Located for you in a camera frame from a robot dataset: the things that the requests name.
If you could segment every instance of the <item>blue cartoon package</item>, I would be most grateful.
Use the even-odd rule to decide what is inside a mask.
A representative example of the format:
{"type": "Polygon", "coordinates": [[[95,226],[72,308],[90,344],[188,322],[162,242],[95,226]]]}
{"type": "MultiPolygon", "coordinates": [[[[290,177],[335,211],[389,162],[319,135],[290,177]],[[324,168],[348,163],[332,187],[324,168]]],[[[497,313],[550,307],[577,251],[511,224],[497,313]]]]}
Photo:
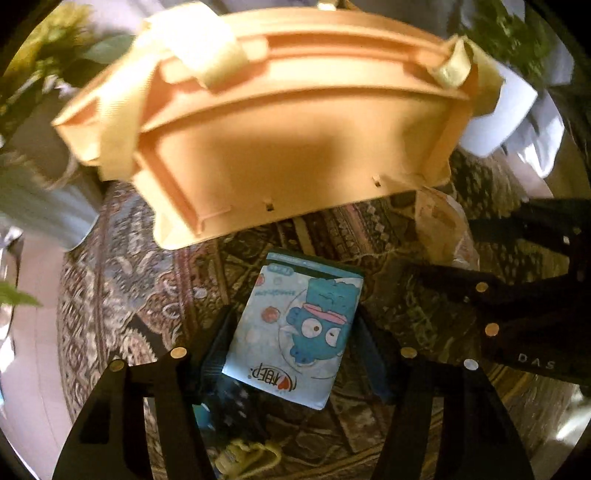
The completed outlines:
{"type": "Polygon", "coordinates": [[[355,268],[270,251],[223,373],[321,410],[339,370],[362,286],[355,268]]]}

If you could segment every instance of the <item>red heart logo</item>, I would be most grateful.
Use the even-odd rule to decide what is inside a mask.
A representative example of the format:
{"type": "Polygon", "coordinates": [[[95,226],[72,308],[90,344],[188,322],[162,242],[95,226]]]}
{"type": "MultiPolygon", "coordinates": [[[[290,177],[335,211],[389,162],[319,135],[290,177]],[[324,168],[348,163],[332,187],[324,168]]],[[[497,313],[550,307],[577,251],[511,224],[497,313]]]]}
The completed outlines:
{"type": "Polygon", "coordinates": [[[290,388],[290,379],[287,377],[283,377],[283,380],[281,380],[281,382],[279,382],[279,385],[277,385],[277,390],[289,390],[290,388]]]}

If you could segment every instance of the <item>yellow ribbon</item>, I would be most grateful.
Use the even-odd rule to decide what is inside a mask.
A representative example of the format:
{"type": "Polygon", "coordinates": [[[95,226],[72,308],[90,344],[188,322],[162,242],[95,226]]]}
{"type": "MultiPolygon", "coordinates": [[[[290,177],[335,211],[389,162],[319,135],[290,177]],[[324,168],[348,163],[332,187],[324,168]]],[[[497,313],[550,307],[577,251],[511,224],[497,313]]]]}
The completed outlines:
{"type": "Polygon", "coordinates": [[[103,180],[130,180],[135,171],[144,105],[163,51],[172,52],[206,89],[248,64],[230,26],[198,2],[146,20],[143,32],[100,87],[99,172],[103,180]]]}
{"type": "Polygon", "coordinates": [[[487,115],[495,110],[501,95],[504,78],[496,69],[495,62],[484,50],[468,37],[454,36],[452,56],[447,62],[429,73],[444,88],[459,88],[464,84],[472,67],[478,69],[478,94],[473,99],[474,116],[487,115]]]}

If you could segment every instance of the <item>yellow cord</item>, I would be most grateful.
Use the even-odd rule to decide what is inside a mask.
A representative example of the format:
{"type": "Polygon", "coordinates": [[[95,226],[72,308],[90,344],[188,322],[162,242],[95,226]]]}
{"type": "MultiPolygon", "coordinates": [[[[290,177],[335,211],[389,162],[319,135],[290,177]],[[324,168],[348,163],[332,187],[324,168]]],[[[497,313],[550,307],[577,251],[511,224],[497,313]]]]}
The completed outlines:
{"type": "Polygon", "coordinates": [[[281,462],[279,446],[271,442],[266,442],[264,445],[262,443],[247,445],[241,439],[234,439],[217,457],[214,464],[224,479],[244,480],[275,468],[279,462],[281,462]]]}

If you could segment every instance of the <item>paisley rug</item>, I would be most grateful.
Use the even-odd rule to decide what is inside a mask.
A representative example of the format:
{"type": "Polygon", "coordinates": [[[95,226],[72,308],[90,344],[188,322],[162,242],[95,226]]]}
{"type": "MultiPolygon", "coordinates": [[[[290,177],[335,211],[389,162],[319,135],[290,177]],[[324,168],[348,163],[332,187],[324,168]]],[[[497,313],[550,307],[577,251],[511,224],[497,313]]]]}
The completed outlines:
{"type": "MultiPolygon", "coordinates": [[[[525,196],[510,171],[492,159],[455,152],[446,188],[468,218],[516,208],[525,196]]],[[[267,251],[284,247],[361,267],[362,302],[401,344],[430,358],[457,363],[478,358],[468,306],[418,285],[400,258],[423,260],[413,222],[414,197],[346,205],[285,220],[178,251],[152,239],[153,215],[133,188],[114,183],[87,240],[66,256],[58,329],[63,388],[75,419],[109,361],[156,360],[207,329],[219,309],[242,311],[267,251]]],[[[564,258],[527,242],[477,244],[481,269],[513,283],[562,273],[564,258]]],[[[573,386],[481,362],[530,455],[556,433],[573,386]]],[[[365,479],[371,476],[392,417],[371,394],[357,352],[349,345],[326,408],[315,411],[263,395],[267,430],[284,452],[265,478],[365,479]]],[[[442,403],[435,403],[423,478],[436,464],[442,403]]],[[[157,479],[165,471],[154,416],[145,408],[157,479]]]]}

